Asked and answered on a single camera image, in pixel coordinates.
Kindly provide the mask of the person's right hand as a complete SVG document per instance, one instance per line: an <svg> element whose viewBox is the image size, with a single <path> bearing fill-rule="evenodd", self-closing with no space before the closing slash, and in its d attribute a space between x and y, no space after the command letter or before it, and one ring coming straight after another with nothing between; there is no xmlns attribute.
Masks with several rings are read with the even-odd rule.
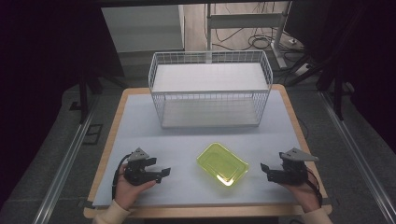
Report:
<svg viewBox="0 0 396 224"><path fill-rule="evenodd" d="M311 172L308 173L308 181L309 184L303 183L300 186L282 184L282 187L291 192L305 213L316 211L321 207L316 194L318 181Z"/></svg>

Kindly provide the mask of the white cabinet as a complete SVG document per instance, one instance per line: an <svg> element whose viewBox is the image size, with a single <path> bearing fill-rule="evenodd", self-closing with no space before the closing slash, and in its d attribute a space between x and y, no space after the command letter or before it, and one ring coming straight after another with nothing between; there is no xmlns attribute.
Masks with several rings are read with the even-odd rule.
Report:
<svg viewBox="0 0 396 224"><path fill-rule="evenodd" d="M184 49L182 5L102 7L117 52Z"/></svg>

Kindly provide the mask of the person's left hand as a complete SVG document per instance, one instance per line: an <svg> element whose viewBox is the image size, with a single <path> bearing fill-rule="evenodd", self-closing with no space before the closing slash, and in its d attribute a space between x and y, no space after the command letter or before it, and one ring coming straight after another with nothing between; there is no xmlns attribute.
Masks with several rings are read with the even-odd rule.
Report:
<svg viewBox="0 0 396 224"><path fill-rule="evenodd" d="M127 165L123 164L119 169L114 201L122 209L131 210L134 207L134 202L137 200L139 194L155 186L156 181L149 181L139 186L131 185L123 175L126 167Z"/></svg>

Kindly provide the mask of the white metal desk frame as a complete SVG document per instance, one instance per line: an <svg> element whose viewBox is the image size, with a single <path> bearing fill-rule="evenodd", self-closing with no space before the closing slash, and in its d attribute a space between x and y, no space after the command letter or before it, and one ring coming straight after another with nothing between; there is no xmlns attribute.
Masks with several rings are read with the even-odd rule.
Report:
<svg viewBox="0 0 396 224"><path fill-rule="evenodd" d="M280 69L287 67L286 62L280 52L280 39L284 31L287 17L290 11L291 1L280 13L248 13L248 14L231 14L220 15L211 13L211 5L206 4L206 49L212 50L213 29L234 29L234 28L276 28L276 36L270 41L270 47L275 55L277 64Z"/></svg>

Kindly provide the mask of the metal floor rail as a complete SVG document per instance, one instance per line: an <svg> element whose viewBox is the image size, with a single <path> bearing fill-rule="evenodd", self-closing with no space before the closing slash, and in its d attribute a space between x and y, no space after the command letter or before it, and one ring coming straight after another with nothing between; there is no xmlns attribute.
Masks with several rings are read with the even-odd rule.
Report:
<svg viewBox="0 0 396 224"><path fill-rule="evenodd" d="M364 179L366 186L372 193L383 217L388 224L396 224L396 207L394 206L389 195L385 191L383 185L375 176L375 173L371 169L368 161L361 153L361 149L353 138L352 134L350 133L347 125L343 120L339 119L339 117L333 111L333 103L331 97L326 92L321 91L318 93L318 95L321 98L321 101L323 102L329 116L331 117L335 128L341 135L341 138L343 139L347 150L351 154L352 160L355 162L359 172L361 173L361 176Z"/></svg>
<svg viewBox="0 0 396 224"><path fill-rule="evenodd" d="M84 121L78 125L78 130L74 135L74 138L69 145L66 153L58 167L57 172L49 186L49 189L40 204L35 218L32 224L48 224L50 221L50 217L53 213L53 210L58 202L61 192L64 188L64 184L67 180L67 177L70 174L74 161L78 155L79 149L82 145L82 141L86 132L88 131L89 126L92 122L92 117L94 114L94 110L98 105L100 97L93 96L91 102L89 103L88 115L84 119Z"/></svg>

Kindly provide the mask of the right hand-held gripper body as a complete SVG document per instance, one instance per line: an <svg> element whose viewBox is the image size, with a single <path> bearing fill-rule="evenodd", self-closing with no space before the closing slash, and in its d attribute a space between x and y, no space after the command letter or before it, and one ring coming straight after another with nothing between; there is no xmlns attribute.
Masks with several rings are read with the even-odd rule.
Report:
<svg viewBox="0 0 396 224"><path fill-rule="evenodd" d="M287 152L280 152L282 170L271 172L271 180L279 184L300 186L308 179L307 161L319 161L319 158L306 153L298 148Z"/></svg>

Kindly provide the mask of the black floor plate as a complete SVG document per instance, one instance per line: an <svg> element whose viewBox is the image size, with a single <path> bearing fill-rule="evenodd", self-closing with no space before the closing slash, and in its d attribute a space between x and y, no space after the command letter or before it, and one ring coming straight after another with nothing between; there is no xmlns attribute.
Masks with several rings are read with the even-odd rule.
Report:
<svg viewBox="0 0 396 224"><path fill-rule="evenodd" d="M95 146L98 144L101 132L103 129L102 124L91 124L83 138L83 145Z"/></svg>

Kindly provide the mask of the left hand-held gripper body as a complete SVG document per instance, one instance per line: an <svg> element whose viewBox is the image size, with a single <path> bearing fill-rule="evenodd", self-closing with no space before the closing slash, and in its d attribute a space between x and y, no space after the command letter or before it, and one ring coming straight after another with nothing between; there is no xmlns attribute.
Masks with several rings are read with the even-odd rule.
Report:
<svg viewBox="0 0 396 224"><path fill-rule="evenodd" d="M140 147L137 148L127 159L127 167L124 171L124 178L134 186L139 186L149 181L155 180L160 183L162 179L154 179L150 173L147 172L145 165L145 160L151 158L148 153L146 153Z"/></svg>

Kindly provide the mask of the white power strip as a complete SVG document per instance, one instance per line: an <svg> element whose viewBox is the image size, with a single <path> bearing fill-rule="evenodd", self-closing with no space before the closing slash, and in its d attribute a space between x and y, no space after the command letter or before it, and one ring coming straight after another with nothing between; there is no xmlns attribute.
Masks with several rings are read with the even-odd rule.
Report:
<svg viewBox="0 0 396 224"><path fill-rule="evenodd" d="M305 72L307 72L311 67L312 67L312 65L310 63L304 63L300 68L298 68L294 72L294 74L298 77L298 76L304 74Z"/></svg>

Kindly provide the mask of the black metal stand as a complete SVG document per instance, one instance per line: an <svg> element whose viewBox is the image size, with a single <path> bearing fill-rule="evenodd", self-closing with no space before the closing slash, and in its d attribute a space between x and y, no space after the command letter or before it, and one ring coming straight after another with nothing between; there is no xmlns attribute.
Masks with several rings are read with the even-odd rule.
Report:
<svg viewBox="0 0 396 224"><path fill-rule="evenodd" d="M316 63L306 72L302 73L293 80L286 83L287 87L294 86L303 80L312 77L315 74L321 72L321 75L316 83L316 87L319 91L326 91L333 84L332 93L332 108L335 115L343 120L342 114L342 96L345 95L343 90L343 76L338 55L329 56L326 60L321 63Z"/></svg>
<svg viewBox="0 0 396 224"><path fill-rule="evenodd" d="M128 88L128 84L126 82L121 81L96 67L91 69L89 72L82 73L79 76L79 105L77 106L77 110L80 111L80 123L83 123L88 118L89 103L87 90L90 89L93 94L101 94L103 92L103 86L99 80L100 77L103 77L124 90Z"/></svg>

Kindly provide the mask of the yellow translucent plastic tray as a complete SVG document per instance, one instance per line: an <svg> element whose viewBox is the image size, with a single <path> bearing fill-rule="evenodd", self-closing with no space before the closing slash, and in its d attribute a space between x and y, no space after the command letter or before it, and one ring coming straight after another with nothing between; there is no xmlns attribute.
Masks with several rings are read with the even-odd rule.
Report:
<svg viewBox="0 0 396 224"><path fill-rule="evenodd" d="M198 165L225 187L231 187L248 171L247 162L220 143L210 144L197 158Z"/></svg>

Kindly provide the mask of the pale grey table mat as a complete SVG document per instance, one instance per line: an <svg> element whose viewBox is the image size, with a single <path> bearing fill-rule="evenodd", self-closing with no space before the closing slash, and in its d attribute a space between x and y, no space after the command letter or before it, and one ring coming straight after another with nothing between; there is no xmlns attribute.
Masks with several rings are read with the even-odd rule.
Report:
<svg viewBox="0 0 396 224"><path fill-rule="evenodd" d="M247 172L230 187L207 174L198 156L220 143L248 164ZM281 168L279 154L300 147L280 91L272 90L258 127L164 129L148 94L127 97L106 171L94 197L95 206L112 200L112 181L120 160L142 148L157 163L150 171L170 168L162 183L143 192L137 206L292 203L293 196L267 180L264 163Z"/></svg>

